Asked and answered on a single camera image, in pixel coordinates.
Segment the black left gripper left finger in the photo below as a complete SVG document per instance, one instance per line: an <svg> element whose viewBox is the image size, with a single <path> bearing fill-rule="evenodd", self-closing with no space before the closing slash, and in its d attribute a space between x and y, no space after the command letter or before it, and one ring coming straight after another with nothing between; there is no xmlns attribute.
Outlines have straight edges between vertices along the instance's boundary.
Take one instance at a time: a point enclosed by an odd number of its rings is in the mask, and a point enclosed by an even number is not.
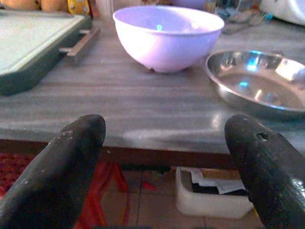
<svg viewBox="0 0 305 229"><path fill-rule="evenodd" d="M105 139L99 114L65 126L0 202L3 229L71 229L81 214Z"/></svg>

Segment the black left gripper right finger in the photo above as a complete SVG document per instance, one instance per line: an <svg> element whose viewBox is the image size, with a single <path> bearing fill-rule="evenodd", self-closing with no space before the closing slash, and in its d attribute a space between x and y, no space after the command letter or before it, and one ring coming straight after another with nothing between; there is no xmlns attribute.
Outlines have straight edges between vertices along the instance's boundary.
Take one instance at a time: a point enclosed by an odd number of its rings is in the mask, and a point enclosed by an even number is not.
<svg viewBox="0 0 305 229"><path fill-rule="evenodd" d="M224 127L230 155L267 229L305 227L305 156L280 133L242 114Z"/></svg>

